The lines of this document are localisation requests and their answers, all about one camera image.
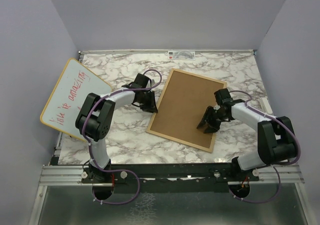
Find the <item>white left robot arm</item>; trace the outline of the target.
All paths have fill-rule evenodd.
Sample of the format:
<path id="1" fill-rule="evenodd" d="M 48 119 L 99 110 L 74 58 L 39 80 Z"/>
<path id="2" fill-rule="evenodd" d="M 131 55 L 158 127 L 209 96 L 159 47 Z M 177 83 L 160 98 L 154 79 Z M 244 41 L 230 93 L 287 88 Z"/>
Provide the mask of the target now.
<path id="1" fill-rule="evenodd" d="M 75 127 L 88 142 L 90 155 L 89 164 L 95 167 L 93 176 L 97 181 L 106 182 L 111 175 L 108 168 L 111 159 L 106 149 L 105 137 L 107 136 L 113 119 L 114 112 L 122 107 L 133 105 L 146 113 L 157 113 L 154 88 L 162 82 L 152 84 L 151 78 L 146 73 L 136 75 L 133 82 L 105 94 L 89 93 L 75 120 Z"/>

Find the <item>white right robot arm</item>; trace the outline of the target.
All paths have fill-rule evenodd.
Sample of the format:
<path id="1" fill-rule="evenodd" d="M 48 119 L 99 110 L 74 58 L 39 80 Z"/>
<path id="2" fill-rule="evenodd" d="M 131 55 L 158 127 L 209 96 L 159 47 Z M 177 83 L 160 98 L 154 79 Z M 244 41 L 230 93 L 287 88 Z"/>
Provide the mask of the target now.
<path id="1" fill-rule="evenodd" d="M 252 100 L 233 99 L 227 88 L 214 93 L 218 108 L 208 106 L 197 128 L 205 127 L 205 134 L 214 134 L 222 123 L 239 120 L 257 132 L 257 149 L 232 159 L 229 174 L 240 181 L 248 170 L 272 165 L 291 165 L 301 156 L 300 144 L 291 120 L 264 113 L 248 104 Z"/>

